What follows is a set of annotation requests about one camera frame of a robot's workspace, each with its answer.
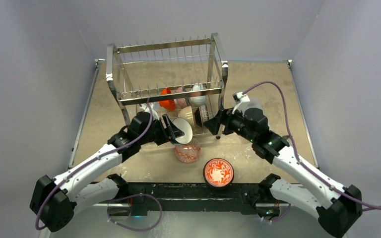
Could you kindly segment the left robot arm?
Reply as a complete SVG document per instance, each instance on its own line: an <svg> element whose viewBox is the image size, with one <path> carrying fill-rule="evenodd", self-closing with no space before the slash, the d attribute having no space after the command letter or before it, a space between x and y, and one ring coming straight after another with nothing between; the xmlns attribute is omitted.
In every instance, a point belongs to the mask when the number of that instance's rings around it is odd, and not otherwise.
<svg viewBox="0 0 381 238"><path fill-rule="evenodd" d="M35 228L57 232L80 211L104 201L124 202L146 194L130 193L121 175L94 180L137 154L142 145L187 144L193 137L191 125L182 118L158 118L154 112L139 112L129 125L110 137L97 152L77 166L53 178L40 177L35 184L30 209L36 215Z"/></svg>

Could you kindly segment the clear plastic screw box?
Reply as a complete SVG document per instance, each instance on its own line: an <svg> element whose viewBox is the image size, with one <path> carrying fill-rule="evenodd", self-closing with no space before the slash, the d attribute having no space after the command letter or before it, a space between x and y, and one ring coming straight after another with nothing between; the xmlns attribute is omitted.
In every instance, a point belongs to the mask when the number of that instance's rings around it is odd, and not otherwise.
<svg viewBox="0 0 381 238"><path fill-rule="evenodd" d="M251 98L249 102L244 102L239 106L239 109L244 112L249 108L259 108L262 110L262 105L258 98Z"/></svg>

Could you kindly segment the white red-rimmed bowl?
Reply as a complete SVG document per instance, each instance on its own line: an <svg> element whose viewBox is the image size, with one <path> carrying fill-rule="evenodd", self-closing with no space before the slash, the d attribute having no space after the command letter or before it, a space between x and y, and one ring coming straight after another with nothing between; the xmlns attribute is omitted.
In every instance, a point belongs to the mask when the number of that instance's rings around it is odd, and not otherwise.
<svg viewBox="0 0 381 238"><path fill-rule="evenodd" d="M193 129L191 125L183 118L176 118L172 121L172 123L184 133L182 136L176 137L173 144L185 145L190 143L193 137Z"/></svg>

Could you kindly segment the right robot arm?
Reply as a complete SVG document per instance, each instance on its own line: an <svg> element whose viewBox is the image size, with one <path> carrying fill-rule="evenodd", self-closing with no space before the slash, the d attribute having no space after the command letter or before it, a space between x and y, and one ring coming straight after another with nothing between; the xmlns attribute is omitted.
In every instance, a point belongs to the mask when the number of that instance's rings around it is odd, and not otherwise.
<svg viewBox="0 0 381 238"><path fill-rule="evenodd" d="M224 135L235 133L251 142L256 155L284 170L302 185L291 188L284 179L270 174L258 189L263 201L270 202L274 198L287 201L316 218L335 238L343 237L362 215L361 205L350 199L361 200L361 191L354 185L336 182L304 160L287 139L270 130L261 109L221 110L203 125L212 134L217 134L220 126L224 126Z"/></svg>

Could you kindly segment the red geometric pattern bowl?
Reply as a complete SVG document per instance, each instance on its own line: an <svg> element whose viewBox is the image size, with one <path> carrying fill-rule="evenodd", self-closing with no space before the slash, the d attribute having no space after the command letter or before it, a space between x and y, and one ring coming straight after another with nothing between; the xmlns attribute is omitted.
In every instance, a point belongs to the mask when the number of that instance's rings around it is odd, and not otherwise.
<svg viewBox="0 0 381 238"><path fill-rule="evenodd" d="M188 144L175 146L174 154L176 159L182 163L194 163L201 156L201 145L193 139Z"/></svg>

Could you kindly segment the beige speckled bowl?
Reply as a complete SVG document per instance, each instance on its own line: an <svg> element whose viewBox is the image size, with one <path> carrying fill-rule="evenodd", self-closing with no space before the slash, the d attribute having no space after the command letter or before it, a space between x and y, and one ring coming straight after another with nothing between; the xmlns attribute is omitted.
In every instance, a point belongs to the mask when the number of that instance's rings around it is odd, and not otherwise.
<svg viewBox="0 0 381 238"><path fill-rule="evenodd" d="M195 121L194 121L194 115L193 115L193 110L191 106L187 106L183 109L181 109L178 113L178 117L185 119L192 128L195 126Z"/></svg>

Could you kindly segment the steel two-tier dish rack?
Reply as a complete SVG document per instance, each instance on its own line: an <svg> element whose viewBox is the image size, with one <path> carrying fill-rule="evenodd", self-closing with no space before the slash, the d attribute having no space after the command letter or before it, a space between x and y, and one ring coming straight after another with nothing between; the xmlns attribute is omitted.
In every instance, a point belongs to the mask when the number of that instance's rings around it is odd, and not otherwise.
<svg viewBox="0 0 381 238"><path fill-rule="evenodd" d="M145 102L204 98L209 117L224 107L229 64L218 33L171 42L107 46L106 82L125 124ZM175 90L183 86L184 93Z"/></svg>

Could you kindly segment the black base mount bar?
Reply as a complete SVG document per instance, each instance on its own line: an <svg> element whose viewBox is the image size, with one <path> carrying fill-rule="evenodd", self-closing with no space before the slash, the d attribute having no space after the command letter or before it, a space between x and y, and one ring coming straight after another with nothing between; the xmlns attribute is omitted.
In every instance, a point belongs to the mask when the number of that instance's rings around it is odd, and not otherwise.
<svg viewBox="0 0 381 238"><path fill-rule="evenodd" d="M117 195L104 201L113 216L146 216L150 211L238 212L243 215L277 217L288 203L268 195L258 183L233 183L224 189L205 183L131 182Z"/></svg>

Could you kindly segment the red floral pattern bowl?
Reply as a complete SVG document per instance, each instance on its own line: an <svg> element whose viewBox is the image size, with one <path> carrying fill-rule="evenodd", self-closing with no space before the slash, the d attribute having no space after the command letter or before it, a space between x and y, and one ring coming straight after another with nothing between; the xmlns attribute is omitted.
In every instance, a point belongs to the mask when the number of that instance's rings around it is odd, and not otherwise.
<svg viewBox="0 0 381 238"><path fill-rule="evenodd" d="M214 189L224 189L234 180L235 171L230 162L222 158L209 160L203 168L205 183Z"/></svg>

